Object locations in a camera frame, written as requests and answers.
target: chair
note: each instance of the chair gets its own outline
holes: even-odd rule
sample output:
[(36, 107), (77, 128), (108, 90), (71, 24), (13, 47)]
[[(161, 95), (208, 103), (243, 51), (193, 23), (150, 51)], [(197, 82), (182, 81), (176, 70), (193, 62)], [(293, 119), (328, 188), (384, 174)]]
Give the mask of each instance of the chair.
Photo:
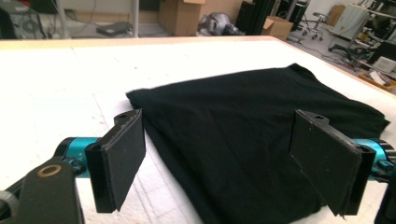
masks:
[(304, 32), (303, 32), (303, 35), (307, 35), (308, 32), (312, 32), (312, 33), (314, 33), (314, 35), (312, 36), (312, 39), (315, 39), (318, 37), (318, 34), (320, 34), (319, 40), (321, 41), (321, 40), (323, 40), (323, 33), (322, 33), (322, 31), (320, 31), (318, 29), (318, 27), (321, 22), (326, 21), (327, 19), (329, 19), (329, 17), (327, 15), (324, 15), (324, 14), (321, 14), (318, 12), (314, 12), (314, 16), (318, 17), (318, 20), (315, 23), (315, 26), (313, 28), (311, 28), (311, 27), (309, 27), (309, 25), (307, 25), (306, 30), (304, 30)]

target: white cabinet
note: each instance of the white cabinet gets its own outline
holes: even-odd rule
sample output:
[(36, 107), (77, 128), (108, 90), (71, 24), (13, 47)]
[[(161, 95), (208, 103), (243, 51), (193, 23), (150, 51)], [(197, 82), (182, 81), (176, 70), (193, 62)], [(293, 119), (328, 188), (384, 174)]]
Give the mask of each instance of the white cabinet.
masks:
[(367, 8), (347, 5), (332, 32), (347, 39), (352, 39), (369, 16)]

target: black fabric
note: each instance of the black fabric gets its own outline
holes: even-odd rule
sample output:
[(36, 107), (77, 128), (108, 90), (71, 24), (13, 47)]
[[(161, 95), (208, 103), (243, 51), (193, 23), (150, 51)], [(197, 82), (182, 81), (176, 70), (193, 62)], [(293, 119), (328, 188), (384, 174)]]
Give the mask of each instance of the black fabric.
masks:
[(204, 223), (289, 223), (321, 199), (288, 151), (294, 109), (351, 138), (379, 137), (384, 115), (293, 64), (127, 93)]

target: white tabletop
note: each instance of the white tabletop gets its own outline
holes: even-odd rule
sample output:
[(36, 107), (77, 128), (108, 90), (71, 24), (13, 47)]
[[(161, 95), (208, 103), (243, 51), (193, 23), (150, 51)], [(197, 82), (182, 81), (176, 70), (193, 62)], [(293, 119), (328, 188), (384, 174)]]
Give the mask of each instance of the white tabletop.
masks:
[[(392, 121), (396, 97), (272, 37), (187, 37), (0, 42), (0, 189), (48, 160), (69, 136), (103, 136), (130, 110), (125, 92), (237, 71), (298, 63), (324, 84)], [(89, 179), (78, 179), (87, 223), (200, 223), (147, 136), (147, 156), (120, 212), (96, 214)], [(329, 209), (296, 223), (373, 223), (387, 185), (369, 182), (356, 217)]]

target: blue metal part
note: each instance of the blue metal part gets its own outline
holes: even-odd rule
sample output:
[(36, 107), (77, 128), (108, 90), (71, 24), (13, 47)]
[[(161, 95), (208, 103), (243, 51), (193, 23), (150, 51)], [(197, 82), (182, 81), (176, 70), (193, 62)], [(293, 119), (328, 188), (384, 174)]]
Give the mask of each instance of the blue metal part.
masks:
[(375, 154), (374, 164), (376, 164), (379, 160), (387, 159), (384, 149), (382, 149), (382, 147), (376, 141), (372, 139), (352, 139), (352, 140), (359, 145), (364, 145), (375, 150), (376, 154)]
[(384, 182), (385, 179), (392, 175), (394, 163), (388, 159), (387, 152), (379, 143), (373, 139), (352, 140), (359, 145), (370, 147), (376, 152), (370, 179)]
[(90, 172), (88, 171), (87, 157), (85, 156), (84, 150), (85, 147), (92, 143), (95, 143), (98, 139), (98, 137), (77, 137), (70, 143), (65, 157), (69, 159), (69, 162), (77, 161), (79, 164), (82, 164), (83, 167), (86, 168), (86, 171), (78, 177), (90, 177)]

